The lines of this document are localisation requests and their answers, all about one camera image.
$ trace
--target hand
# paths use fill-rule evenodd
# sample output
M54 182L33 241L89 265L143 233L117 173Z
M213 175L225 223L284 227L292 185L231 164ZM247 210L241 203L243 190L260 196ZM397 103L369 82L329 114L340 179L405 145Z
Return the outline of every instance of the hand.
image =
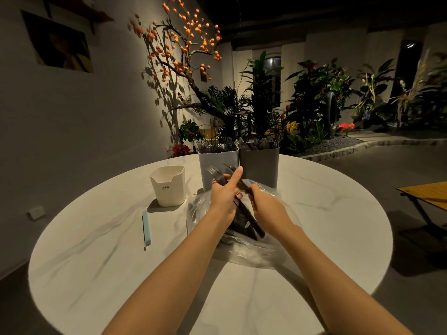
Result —
M287 232L293 222L284 205L273 195L261 191L257 184L250 186L253 194L249 194L253 206L254 217L260 227L274 238Z
M219 216L225 228L231 224L236 213L236 205L234 204L234 197L238 199L242 198L242 194L236 187L237 182L243 173L243 168L239 166L233 176L225 174L226 179L230 179L225 186L221 186L215 180L213 180L213 186L211 187L211 205L210 211L216 213Z

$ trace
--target stone border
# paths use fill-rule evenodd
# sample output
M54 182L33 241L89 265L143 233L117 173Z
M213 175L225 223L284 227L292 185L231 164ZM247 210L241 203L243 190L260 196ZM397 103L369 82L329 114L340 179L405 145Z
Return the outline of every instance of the stone border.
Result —
M376 146L400 146L400 145L437 146L443 144L447 144L447 138L429 138L429 139L402 138L393 140L366 141L363 143L359 143L358 145L355 146L337 149L336 151L327 151L325 153L299 156L299 158L304 158L305 160L310 160L314 162L320 162L327 160L328 158L340 157L355 153L356 151L361 151L363 149Z

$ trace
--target white marble table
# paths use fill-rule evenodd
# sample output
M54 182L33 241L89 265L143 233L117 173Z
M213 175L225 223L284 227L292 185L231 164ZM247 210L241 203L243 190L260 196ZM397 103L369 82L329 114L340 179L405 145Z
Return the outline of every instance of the white marble table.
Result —
M150 214L152 245L143 250L141 213L155 199L149 174L167 164L185 166L187 195L202 187L197 155L149 164L87 191L40 236L30 261L31 294L64 335L100 334L186 237L184 203L174 211ZM311 161L281 155L278 173L278 191L309 237L372 293L393 247L388 218L377 200L349 177ZM212 260L179 333L321 333L303 282L282 274Z

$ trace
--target painting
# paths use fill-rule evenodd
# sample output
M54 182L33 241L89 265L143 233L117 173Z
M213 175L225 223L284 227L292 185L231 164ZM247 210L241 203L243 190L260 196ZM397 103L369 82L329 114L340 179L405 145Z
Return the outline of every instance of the painting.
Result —
M83 32L23 10L21 12L40 65L93 73Z

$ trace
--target dark gray cutlery holder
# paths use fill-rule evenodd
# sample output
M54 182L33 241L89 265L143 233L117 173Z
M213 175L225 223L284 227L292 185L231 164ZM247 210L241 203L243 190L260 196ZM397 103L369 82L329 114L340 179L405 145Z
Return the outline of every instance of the dark gray cutlery holder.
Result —
M239 150L239 164L244 168L244 178L276 188L278 184L279 148L261 151Z

